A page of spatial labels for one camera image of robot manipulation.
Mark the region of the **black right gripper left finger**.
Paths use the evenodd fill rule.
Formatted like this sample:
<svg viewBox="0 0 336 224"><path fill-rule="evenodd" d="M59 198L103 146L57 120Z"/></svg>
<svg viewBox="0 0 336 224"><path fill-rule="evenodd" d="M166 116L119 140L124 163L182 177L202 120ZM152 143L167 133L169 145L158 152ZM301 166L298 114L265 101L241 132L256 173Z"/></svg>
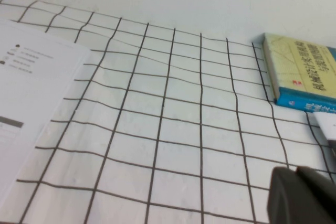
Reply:
<svg viewBox="0 0 336 224"><path fill-rule="evenodd" d="M284 167L272 171L267 212L270 223L325 223L325 211L310 189Z"/></svg>

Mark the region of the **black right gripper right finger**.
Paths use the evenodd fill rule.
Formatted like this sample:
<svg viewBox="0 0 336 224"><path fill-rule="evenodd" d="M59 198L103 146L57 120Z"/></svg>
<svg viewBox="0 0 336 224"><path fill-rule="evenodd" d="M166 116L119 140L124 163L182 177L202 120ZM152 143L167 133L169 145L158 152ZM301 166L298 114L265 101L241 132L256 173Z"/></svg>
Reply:
<svg viewBox="0 0 336 224"><path fill-rule="evenodd" d="M335 223L335 184L310 167L299 166L296 173Z"/></svg>

